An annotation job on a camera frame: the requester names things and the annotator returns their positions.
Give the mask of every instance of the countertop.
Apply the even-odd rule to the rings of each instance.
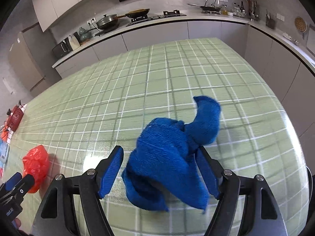
[[[39,192],[27,194],[19,216],[29,232],[52,178],[81,175],[124,149],[122,168],[101,201],[116,236],[204,235],[217,201],[206,212],[166,193],[170,212],[150,212],[126,198],[121,172],[143,127],[156,117],[190,123],[193,96],[207,95],[221,105],[220,132],[206,150],[237,175],[262,174],[279,204],[290,236],[297,236],[308,214],[308,178],[297,135],[280,101],[255,70],[217,38],[157,44],[114,56],[59,81],[28,103],[10,143],[4,180],[22,172],[22,157],[42,144],[50,170]],[[244,197],[238,202],[231,235],[237,235]],[[87,235],[79,198],[76,214]]]
[[[81,50],[93,46],[95,43],[100,42],[104,39],[108,39],[111,36],[123,33],[125,31],[130,31],[132,29],[136,29],[143,26],[150,26],[152,24],[156,23],[162,23],[162,22],[172,22],[172,21],[178,21],[178,20],[194,20],[194,19],[203,19],[203,20],[218,20],[218,21],[231,21],[231,22],[239,22],[239,23],[245,23],[249,24],[257,29],[260,29],[261,31],[265,32],[266,34],[272,36],[276,40],[278,40],[280,43],[285,45],[288,49],[293,51],[314,73],[315,73],[315,57],[301,44],[299,46],[296,46],[286,38],[282,36],[282,32],[280,30],[272,30],[265,26],[265,23],[263,21],[259,22],[252,22],[249,19],[245,18],[239,18],[234,16],[226,16],[226,15],[206,15],[202,14],[201,12],[197,12],[194,10],[187,10],[187,11],[181,11],[182,13],[186,14],[187,16],[181,16],[181,17],[170,17],[170,18],[161,18],[157,20],[150,20],[142,23],[138,23],[131,26],[128,25],[128,21],[124,20],[121,21],[122,23],[120,26],[107,34],[104,34],[102,36],[93,37],[90,41],[86,42],[82,46],[80,46],[75,51],[70,52],[69,54],[65,55],[63,58],[59,59],[55,64],[53,64],[53,68],[60,65],[62,62],[64,62],[66,59],[74,56],[76,53],[80,52]]]

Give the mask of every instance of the blue towel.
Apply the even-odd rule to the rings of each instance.
[[[122,173],[128,200],[145,210],[168,211],[156,181],[191,207],[205,210],[208,191],[197,173],[194,154],[212,143],[219,131],[221,108],[206,96],[194,97],[197,114],[192,123],[155,118],[137,139]]]

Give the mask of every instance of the utensil holder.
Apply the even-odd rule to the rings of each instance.
[[[271,19],[271,18],[269,19],[266,16],[266,26],[274,30],[276,28],[276,21],[274,19]]]

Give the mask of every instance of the red plastic bag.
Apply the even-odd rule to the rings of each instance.
[[[47,176],[49,169],[48,153],[44,146],[39,145],[29,150],[22,161],[24,165],[23,177],[31,174],[35,179],[35,185],[28,191],[30,194],[34,194]]]

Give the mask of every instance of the kitchen wall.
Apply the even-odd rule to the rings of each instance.
[[[18,33],[36,22],[38,20],[32,0],[20,0],[0,31],[0,125],[3,125],[7,118],[7,110],[12,109],[19,99],[22,103],[33,99],[11,68],[7,56]],[[4,85],[3,78],[7,81],[10,91],[13,90],[12,94]]]
[[[67,35],[78,31],[80,26],[88,29],[86,21],[96,17],[99,20],[104,14],[118,14],[123,15],[129,11],[150,8],[149,14],[161,14],[163,11],[179,10],[193,10],[200,12],[198,7],[192,7],[187,3],[194,3],[204,5],[206,0],[127,0],[119,2],[118,0],[86,0],[74,6],[66,15],[58,19],[51,31],[57,42],[61,42]],[[241,4],[242,0],[229,0],[227,5],[230,6],[236,2]]]
[[[268,9],[274,15],[274,19],[276,19],[276,27],[278,29],[288,33],[294,39],[306,45],[308,36],[305,34],[305,40],[302,39],[302,33],[296,29],[294,19],[302,17],[308,24],[312,24],[313,26],[314,22],[299,0],[258,0],[258,4],[260,6],[260,18],[263,21],[266,19],[266,9]],[[285,17],[284,22],[276,18],[277,13]]]

